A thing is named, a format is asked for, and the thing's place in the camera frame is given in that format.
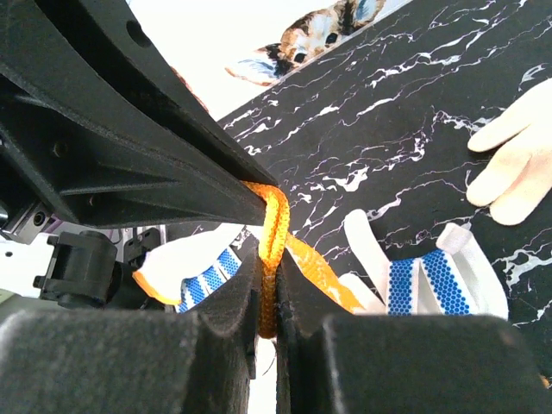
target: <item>white background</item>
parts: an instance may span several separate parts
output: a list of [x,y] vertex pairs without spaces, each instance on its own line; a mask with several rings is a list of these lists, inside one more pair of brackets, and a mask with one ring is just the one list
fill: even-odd
[[[387,0],[376,20],[410,0]],[[266,87],[230,76],[224,67],[279,41],[284,30],[331,0],[130,0],[130,8],[167,62],[220,119]]]

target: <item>animal picture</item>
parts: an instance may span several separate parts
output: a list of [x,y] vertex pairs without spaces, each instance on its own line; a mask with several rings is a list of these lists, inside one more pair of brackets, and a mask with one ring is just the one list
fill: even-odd
[[226,72],[270,86],[372,23],[385,3],[386,0],[339,0],[327,9],[311,11],[287,28],[280,42],[261,47],[226,66]]

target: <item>black marble surface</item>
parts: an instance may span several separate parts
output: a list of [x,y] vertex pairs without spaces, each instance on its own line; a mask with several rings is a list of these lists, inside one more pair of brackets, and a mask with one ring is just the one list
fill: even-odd
[[293,233],[338,275],[363,274],[342,230],[353,209],[392,260],[470,223],[551,377],[552,194],[513,228],[465,197],[490,158],[469,137],[550,77],[552,2],[413,0],[221,124],[279,179]]

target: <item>blue rubber dots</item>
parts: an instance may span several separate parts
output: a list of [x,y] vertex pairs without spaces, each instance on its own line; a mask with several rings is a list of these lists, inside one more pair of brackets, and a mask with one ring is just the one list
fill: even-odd
[[[188,291],[191,295],[191,303],[186,299],[185,293]],[[206,298],[205,292],[199,283],[199,278],[184,279],[182,280],[181,291],[182,303],[179,306],[180,312],[185,312],[191,307],[200,303]]]
[[238,258],[235,256],[230,248],[224,250],[217,260],[220,267],[223,269],[226,275],[228,275],[229,278],[234,276],[240,268]]
[[412,313],[412,267],[413,259],[392,262],[389,274],[389,297],[387,314],[391,316]]
[[445,252],[435,250],[426,254],[422,261],[431,288],[445,315],[469,315],[469,305],[455,280]]

